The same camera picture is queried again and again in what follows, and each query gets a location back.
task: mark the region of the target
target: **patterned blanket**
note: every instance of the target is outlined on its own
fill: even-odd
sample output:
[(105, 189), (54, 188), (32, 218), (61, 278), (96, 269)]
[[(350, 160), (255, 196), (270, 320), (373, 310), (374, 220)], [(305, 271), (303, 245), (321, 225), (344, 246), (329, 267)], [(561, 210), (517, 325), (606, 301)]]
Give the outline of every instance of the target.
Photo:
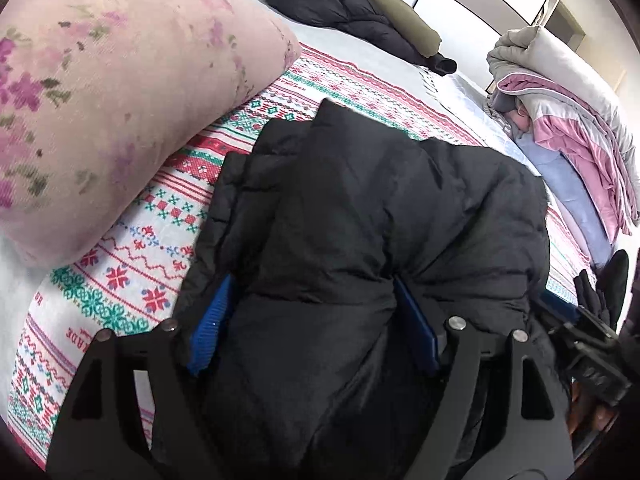
[[(285, 75), (172, 155), (89, 253), (40, 285), (18, 345), (8, 412), (11, 431), (40, 466), (66, 390), (95, 333), (104, 327), (119, 335), (144, 332), (171, 316), (225, 154), (251, 150), (271, 118), (311, 120), (325, 97), (415, 139), (486, 145), (401, 88), (304, 46)], [(572, 277), (588, 261), (552, 208), (547, 225), (548, 288), (575, 301)], [(149, 395), (140, 397), (149, 438), (153, 402)]]

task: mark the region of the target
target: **folded black jacket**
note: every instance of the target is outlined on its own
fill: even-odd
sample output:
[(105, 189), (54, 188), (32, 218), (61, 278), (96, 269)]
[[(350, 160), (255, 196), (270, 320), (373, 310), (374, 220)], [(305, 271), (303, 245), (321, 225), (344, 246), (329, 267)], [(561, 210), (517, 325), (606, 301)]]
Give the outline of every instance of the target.
[[(418, 373), (396, 323), (398, 272), (448, 316), (527, 330), (557, 379), (528, 300), (548, 275), (545, 211), (542, 180), (515, 160), (417, 142), (329, 101), (312, 122), (271, 120), (250, 155), (229, 153), (174, 316), (189, 333), (236, 277), (197, 386), (233, 478), (401, 478), (442, 382)], [(459, 462), (476, 444), (481, 382)]]
[(420, 54), (371, 0), (265, 1), (292, 20), (314, 27), (336, 28), (438, 75), (453, 74), (458, 68), (455, 61), (441, 54), (431, 57)]

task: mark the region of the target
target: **floral pillow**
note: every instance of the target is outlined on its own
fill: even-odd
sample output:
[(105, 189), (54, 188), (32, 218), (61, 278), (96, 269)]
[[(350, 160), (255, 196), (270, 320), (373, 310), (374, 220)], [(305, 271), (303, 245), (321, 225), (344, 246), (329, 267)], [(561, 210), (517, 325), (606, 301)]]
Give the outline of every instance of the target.
[(10, 0), (0, 230), (32, 264), (71, 263), (171, 153), (299, 55), (249, 0)]

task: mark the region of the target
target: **beige wall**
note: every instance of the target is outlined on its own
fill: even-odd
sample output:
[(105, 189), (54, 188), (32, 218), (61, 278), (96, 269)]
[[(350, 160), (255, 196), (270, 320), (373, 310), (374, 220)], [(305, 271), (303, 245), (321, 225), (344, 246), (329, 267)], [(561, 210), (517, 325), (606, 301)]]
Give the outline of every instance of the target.
[(625, 25), (609, 0), (562, 2), (586, 34), (578, 54), (616, 90), (632, 131), (640, 137), (640, 52)]

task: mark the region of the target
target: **silver screw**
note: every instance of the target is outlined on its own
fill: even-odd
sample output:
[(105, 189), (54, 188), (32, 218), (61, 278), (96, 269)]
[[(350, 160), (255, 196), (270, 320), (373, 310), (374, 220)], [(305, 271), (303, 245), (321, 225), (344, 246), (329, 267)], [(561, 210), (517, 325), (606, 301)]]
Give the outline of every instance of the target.
[(464, 330), (466, 328), (466, 321), (460, 316), (451, 316), (447, 322), (453, 330)]
[(160, 328), (165, 332), (173, 332), (176, 328), (178, 328), (177, 320), (173, 318), (165, 319), (161, 324)]
[(95, 339), (96, 341), (100, 341), (101, 343), (104, 343), (105, 341), (108, 341), (109, 339), (111, 339), (111, 330), (108, 328), (103, 328), (102, 330), (100, 330), (100, 332), (98, 332), (95, 335)]
[(527, 334), (524, 330), (517, 329), (513, 331), (513, 338), (518, 343), (526, 343), (529, 340), (529, 334)]

